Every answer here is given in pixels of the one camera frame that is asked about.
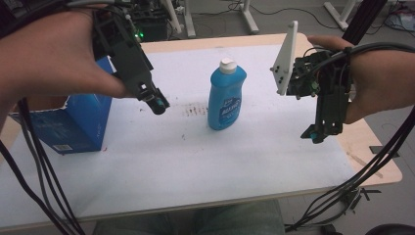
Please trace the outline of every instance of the white bottle cap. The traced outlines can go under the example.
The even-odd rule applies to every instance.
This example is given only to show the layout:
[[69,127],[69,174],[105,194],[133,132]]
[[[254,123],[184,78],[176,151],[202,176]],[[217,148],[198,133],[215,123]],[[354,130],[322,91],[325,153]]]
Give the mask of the white bottle cap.
[[220,71],[224,74],[232,74],[236,71],[237,64],[230,58],[223,58],[220,61]]

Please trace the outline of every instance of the blue box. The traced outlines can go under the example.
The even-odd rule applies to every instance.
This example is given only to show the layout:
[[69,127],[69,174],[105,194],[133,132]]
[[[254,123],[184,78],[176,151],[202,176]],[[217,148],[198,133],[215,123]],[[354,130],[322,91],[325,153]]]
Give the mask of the blue box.
[[[113,73],[107,58],[97,63]],[[43,105],[51,107],[45,104],[48,103],[44,102],[45,98],[42,99]],[[49,103],[59,103],[57,97],[47,99],[52,99]],[[112,97],[104,95],[70,95],[58,109],[33,111],[29,99],[30,117],[39,139],[59,154],[100,151],[111,102]],[[19,114],[11,114],[11,117],[19,121]]]

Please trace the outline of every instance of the person's leg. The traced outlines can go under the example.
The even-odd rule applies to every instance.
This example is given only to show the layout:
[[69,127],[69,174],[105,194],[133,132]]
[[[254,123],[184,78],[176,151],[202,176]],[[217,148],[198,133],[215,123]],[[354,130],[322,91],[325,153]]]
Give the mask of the person's leg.
[[93,235],[174,235],[167,213],[133,215],[97,222]]
[[275,200],[202,209],[195,214],[197,235],[283,235],[284,222]]

